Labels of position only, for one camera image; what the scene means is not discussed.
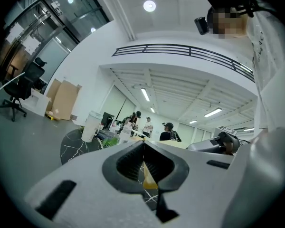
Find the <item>black slot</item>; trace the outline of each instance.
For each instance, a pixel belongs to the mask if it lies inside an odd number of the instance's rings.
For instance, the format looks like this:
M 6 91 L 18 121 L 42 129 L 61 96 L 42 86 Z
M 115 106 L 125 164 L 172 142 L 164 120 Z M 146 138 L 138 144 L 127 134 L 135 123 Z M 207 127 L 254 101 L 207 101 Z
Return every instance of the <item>black slot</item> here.
M 52 219 L 62 204 L 73 191 L 76 183 L 71 180 L 64 180 L 52 191 L 36 211 L 48 219 Z
M 212 165 L 212 166 L 216 166 L 216 167 L 220 167 L 220 168 L 223 168 L 223 169 L 226 169 L 226 170 L 228 169 L 228 167 L 230 165 L 228 163 L 214 161 L 214 160 L 208 161 L 207 164 L 208 165 Z

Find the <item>white shirt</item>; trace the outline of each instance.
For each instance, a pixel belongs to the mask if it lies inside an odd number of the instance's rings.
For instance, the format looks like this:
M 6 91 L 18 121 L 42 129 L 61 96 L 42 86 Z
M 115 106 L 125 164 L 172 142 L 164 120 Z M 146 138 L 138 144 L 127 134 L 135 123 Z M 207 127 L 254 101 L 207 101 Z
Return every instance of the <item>white shirt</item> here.
M 255 12 L 248 18 L 247 35 L 253 44 L 253 71 L 261 102 L 259 128 L 285 127 L 285 27 L 271 13 Z
M 146 132 L 146 133 L 151 133 L 153 130 L 153 125 L 151 122 L 146 122 L 144 128 L 143 128 L 143 132 Z

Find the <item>gray floor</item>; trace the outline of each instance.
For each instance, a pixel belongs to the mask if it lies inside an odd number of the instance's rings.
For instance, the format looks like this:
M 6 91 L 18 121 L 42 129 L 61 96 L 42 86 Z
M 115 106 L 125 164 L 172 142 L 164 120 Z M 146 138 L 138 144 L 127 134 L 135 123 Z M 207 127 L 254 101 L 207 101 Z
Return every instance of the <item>gray floor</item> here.
M 9 98 L 2 89 L 0 104 Z M 51 121 L 24 110 L 27 117 L 17 112 L 15 122 L 10 108 L 0 110 L 0 178 L 15 198 L 22 198 L 32 185 L 61 166 L 61 141 L 77 128 L 72 121 Z

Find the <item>ceiling beam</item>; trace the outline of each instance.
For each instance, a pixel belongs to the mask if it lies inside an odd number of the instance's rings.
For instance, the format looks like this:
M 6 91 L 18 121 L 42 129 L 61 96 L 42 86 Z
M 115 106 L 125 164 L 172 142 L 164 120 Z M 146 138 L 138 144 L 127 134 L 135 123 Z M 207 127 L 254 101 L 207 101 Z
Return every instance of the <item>ceiling beam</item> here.
M 152 84 L 152 79 L 151 79 L 151 74 L 150 74 L 150 70 L 145 67 L 143 69 L 143 75 L 144 75 L 144 78 L 145 78 L 145 81 L 146 81 L 146 84 L 148 86 L 148 91 L 149 91 L 149 94 L 151 95 L 151 100 L 152 100 L 152 103 L 154 104 L 154 111 L 159 114 L 160 113 L 160 110 L 158 108 L 158 104 L 157 104 L 157 98 L 156 98 L 156 94 L 155 94 L 155 91 L 154 91 L 154 88 L 153 88 L 153 84 Z
M 245 127 L 245 128 L 252 128 L 252 127 L 254 127 L 254 121 L 251 120 L 251 121 L 248 121 L 248 122 L 245 122 L 245 123 L 228 125 L 226 127 L 231 128 L 231 129 L 243 128 L 243 127 Z
M 238 108 L 238 109 L 236 109 L 236 110 L 234 110 L 234 111 L 232 111 L 232 112 L 229 112 L 229 113 L 227 113 L 227 114 L 224 114 L 224 115 L 219 116 L 219 117 L 214 118 L 214 119 L 209 119 L 209 120 L 206 120 L 206 121 L 203 121 L 203 122 L 199 122 L 199 123 L 197 124 L 197 126 L 200 125 L 200 124 L 207 124 L 207 123 L 210 123 L 210 122 L 213 123 L 213 122 L 216 122 L 216 121 L 225 120 L 225 119 L 227 119 L 227 118 L 230 118 L 230 117 L 232 117 L 232 116 L 234 116 L 234 115 L 239 114 L 239 113 L 242 112 L 242 111 L 246 111 L 246 110 L 248 110 L 248 109 L 254 107 L 255 104 L 256 104 L 256 100 L 253 100 L 253 101 L 251 101 L 251 102 L 249 102 L 249 103 L 243 105 L 242 107 L 240 107 L 240 108 Z
M 120 79 L 115 75 L 112 69 L 108 68 L 106 71 L 109 73 L 111 78 L 114 80 L 114 85 L 130 100 L 134 105 L 140 107 L 141 104 L 136 100 L 132 93 L 127 89 L 126 86 L 120 81 Z
M 214 86 L 214 81 L 209 80 L 208 83 L 205 85 L 205 87 L 202 89 L 202 91 L 197 95 L 197 97 L 192 101 L 192 103 L 187 107 L 187 109 L 181 114 L 181 116 L 177 120 L 179 121 L 188 112 L 190 112 L 194 108 L 198 100 L 204 98 L 210 92 L 213 86 Z
M 253 120 L 253 118 L 251 118 L 250 116 L 245 116 L 245 115 L 243 115 L 242 113 L 239 113 L 238 115 L 241 116 L 241 117 L 243 117 L 243 118 L 245 118 L 245 119 Z
M 200 79 L 196 79 L 196 78 L 192 78 L 192 77 L 184 77 L 184 76 L 180 76 L 180 75 L 177 75 L 177 74 L 174 74 L 174 75 L 170 75 L 170 74 L 167 74 L 167 73 L 163 73 L 163 72 L 156 72 L 156 71 L 152 71 L 152 75 L 153 76 L 157 76 L 157 77 L 161 77 L 165 80 L 170 80 L 170 79 L 178 79 L 178 80 L 181 80 L 181 81 L 184 81 L 184 82 L 187 82 L 187 83 L 192 83 L 192 84 L 196 84 L 196 85 L 200 85 L 200 86 L 203 86 L 205 83 L 204 81 L 205 80 L 200 80 Z

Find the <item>desk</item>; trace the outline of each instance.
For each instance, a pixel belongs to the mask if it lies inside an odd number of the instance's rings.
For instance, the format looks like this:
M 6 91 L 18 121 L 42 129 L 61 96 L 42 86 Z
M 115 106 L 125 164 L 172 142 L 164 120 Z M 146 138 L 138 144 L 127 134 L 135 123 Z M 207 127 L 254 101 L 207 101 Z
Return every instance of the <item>desk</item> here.
M 143 133 L 139 132 L 139 131 L 136 131 L 136 130 L 132 130 L 133 133 L 137 134 L 137 135 L 140 135 L 140 136 L 143 136 L 143 137 L 146 137 L 146 135 L 144 135 Z
M 102 145 L 100 143 L 100 140 L 98 140 L 96 137 L 93 138 L 92 142 L 84 142 L 81 140 L 82 133 L 78 130 L 72 130 L 70 131 L 62 140 L 61 147 L 60 147 L 60 160 L 61 164 L 68 163 L 69 161 L 72 161 L 75 157 L 93 152 L 98 151 L 102 149 Z M 132 137 L 132 141 L 137 141 L 137 138 L 139 137 Z M 144 167 L 143 165 L 140 167 L 140 171 L 138 174 L 138 182 L 140 184 L 143 184 L 144 181 Z M 143 200 L 145 203 L 149 206 L 151 210 L 156 210 L 157 205 L 157 195 L 158 191 L 157 189 L 147 189 L 145 190 L 145 194 L 143 195 Z
M 156 142 L 163 143 L 163 144 L 170 145 L 170 146 L 177 147 L 177 148 L 181 148 L 181 149 L 186 149 L 188 147 L 187 143 L 177 142 L 173 140 L 161 140 L 161 141 L 156 141 Z

